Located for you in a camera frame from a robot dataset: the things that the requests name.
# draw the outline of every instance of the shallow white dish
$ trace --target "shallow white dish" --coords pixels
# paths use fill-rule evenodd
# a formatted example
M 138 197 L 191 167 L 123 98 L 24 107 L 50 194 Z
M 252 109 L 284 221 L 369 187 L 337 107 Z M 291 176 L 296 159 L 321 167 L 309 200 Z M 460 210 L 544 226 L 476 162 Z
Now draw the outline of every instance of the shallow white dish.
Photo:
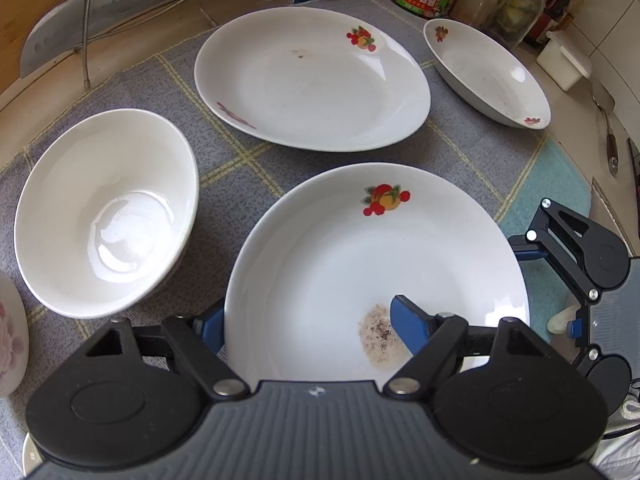
M 545 93 L 524 65 L 482 32 L 429 20 L 424 39 L 442 78 L 473 108 L 507 126 L 541 130 L 551 121 Z
M 431 106 L 427 79 L 397 41 L 324 9 L 236 18 L 204 43 L 194 78 L 202 100 L 228 124 L 320 152 L 398 142 L 424 123 Z
M 371 211 L 361 200 L 385 184 L 386 198 Z M 388 188 L 396 185 L 394 198 Z M 379 215 L 380 206 L 390 209 Z M 462 190 L 397 164 L 322 173 L 279 199 L 240 251 L 225 301 L 229 365 L 252 388 L 263 379 L 382 386 L 410 355 L 404 349 L 372 364 L 359 329 L 396 294 L 472 324 L 529 322 L 513 251 Z
M 146 296 L 185 247 L 198 169 L 183 134 L 146 110 L 110 110 L 67 130 L 22 190 L 15 255 L 62 316 L 110 316 Z

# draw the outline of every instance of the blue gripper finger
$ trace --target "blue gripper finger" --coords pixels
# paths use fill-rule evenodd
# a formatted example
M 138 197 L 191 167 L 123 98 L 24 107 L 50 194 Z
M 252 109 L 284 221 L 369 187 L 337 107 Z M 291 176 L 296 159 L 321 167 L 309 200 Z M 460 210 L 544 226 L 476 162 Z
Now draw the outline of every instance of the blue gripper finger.
M 414 355 L 427 344 L 436 330 L 433 316 L 402 295 L 391 300 L 390 317 L 391 326 Z

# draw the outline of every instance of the pink flower pattern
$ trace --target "pink flower pattern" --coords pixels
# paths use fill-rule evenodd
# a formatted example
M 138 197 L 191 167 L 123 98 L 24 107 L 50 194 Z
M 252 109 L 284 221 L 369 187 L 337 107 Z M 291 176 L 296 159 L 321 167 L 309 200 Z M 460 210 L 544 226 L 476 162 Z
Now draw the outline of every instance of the pink flower pattern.
M 0 301 L 0 381 L 17 363 L 17 356 L 24 352 L 24 342 L 14 335 L 14 321 L 6 313 Z

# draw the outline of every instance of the brown stain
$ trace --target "brown stain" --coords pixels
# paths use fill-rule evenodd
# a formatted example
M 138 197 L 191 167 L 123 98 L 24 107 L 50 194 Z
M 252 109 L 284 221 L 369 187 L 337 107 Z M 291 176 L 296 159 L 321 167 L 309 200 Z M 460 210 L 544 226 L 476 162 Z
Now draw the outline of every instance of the brown stain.
M 391 326 L 389 308 L 377 304 L 359 323 L 358 336 L 367 358 L 376 368 L 399 365 L 410 353 Z

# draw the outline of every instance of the metal screw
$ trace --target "metal screw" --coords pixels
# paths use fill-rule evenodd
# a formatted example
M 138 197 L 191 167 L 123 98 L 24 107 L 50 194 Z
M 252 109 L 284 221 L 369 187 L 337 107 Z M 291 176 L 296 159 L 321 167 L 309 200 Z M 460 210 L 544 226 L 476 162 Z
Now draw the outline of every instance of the metal screw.
M 225 397 L 240 394 L 243 390 L 244 384 L 238 379 L 222 379 L 213 385 L 213 391 Z
M 420 389 L 420 383 L 411 377 L 398 377 L 389 383 L 389 389 L 398 395 L 409 395 Z

